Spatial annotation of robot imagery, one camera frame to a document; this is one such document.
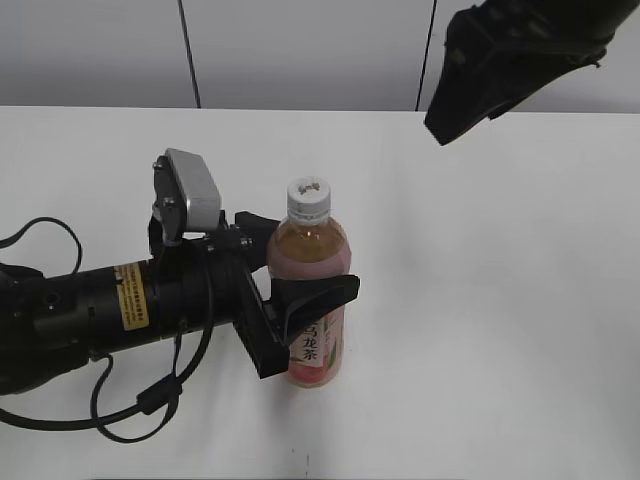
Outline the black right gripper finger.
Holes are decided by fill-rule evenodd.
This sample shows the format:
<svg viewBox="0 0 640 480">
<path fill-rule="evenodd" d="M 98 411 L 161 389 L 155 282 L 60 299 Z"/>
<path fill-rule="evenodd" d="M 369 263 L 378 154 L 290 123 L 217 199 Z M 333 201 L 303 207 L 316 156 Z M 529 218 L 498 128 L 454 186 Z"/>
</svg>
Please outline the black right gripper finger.
<svg viewBox="0 0 640 480">
<path fill-rule="evenodd" d="M 607 43 L 496 37 L 481 30 L 449 33 L 440 80 L 424 124 L 439 144 L 447 145 L 556 79 L 598 65 Z"/>
</svg>

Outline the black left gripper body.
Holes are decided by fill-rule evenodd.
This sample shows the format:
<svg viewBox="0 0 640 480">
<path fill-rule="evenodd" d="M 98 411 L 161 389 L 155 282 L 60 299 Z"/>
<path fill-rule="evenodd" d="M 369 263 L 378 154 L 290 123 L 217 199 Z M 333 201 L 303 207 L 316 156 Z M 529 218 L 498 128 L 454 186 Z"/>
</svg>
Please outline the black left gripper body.
<svg viewBox="0 0 640 480">
<path fill-rule="evenodd" d="M 195 372 L 208 348 L 213 328 L 224 323 L 234 326 L 261 379 L 286 372 L 289 348 L 279 341 L 271 327 L 275 314 L 262 299 L 253 279 L 254 272 L 246 264 L 235 222 L 228 224 L 221 212 L 217 229 L 203 234 L 205 236 L 193 244 L 205 284 L 204 330 L 182 377 L 187 379 Z"/>
</svg>

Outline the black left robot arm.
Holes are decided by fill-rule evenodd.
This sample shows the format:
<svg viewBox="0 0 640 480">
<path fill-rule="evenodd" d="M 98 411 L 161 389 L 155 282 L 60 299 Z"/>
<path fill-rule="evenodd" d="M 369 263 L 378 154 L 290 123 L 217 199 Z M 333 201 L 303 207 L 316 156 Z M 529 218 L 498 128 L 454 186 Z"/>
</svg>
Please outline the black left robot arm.
<svg viewBox="0 0 640 480">
<path fill-rule="evenodd" d="M 264 299 L 253 279 L 265 266 L 277 222 L 247 212 L 200 238 L 167 246 L 149 224 L 148 260 L 47 278 L 6 266 L 1 275 L 1 391 L 18 394 L 114 353 L 232 324 L 258 375 L 286 371 L 292 342 L 311 324 L 353 301 L 350 274 L 271 283 Z"/>
</svg>

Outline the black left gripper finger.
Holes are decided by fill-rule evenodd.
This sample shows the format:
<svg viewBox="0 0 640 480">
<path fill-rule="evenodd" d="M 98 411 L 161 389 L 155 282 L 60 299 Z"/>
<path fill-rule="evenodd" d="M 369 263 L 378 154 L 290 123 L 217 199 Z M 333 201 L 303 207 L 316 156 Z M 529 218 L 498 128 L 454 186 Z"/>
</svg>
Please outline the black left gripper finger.
<svg viewBox="0 0 640 480">
<path fill-rule="evenodd" d="M 351 274 L 316 280 L 272 279 L 270 305 L 277 338 L 290 345 L 313 323 L 355 300 L 359 288 L 360 278 Z"/>
<path fill-rule="evenodd" d="M 235 214 L 235 226 L 239 229 L 243 244 L 243 256 L 251 272 L 267 265 L 267 249 L 279 220 L 269 219 L 242 211 Z"/>
</svg>

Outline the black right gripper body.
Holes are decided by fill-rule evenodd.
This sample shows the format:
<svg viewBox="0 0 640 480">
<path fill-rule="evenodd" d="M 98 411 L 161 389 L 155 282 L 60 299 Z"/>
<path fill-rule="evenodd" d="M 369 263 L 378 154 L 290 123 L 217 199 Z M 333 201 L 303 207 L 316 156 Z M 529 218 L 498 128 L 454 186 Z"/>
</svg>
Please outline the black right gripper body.
<svg viewBox="0 0 640 480">
<path fill-rule="evenodd" d="M 483 1 L 454 14 L 446 65 L 477 68 L 502 54 L 597 64 L 638 9 L 637 1 Z"/>
</svg>

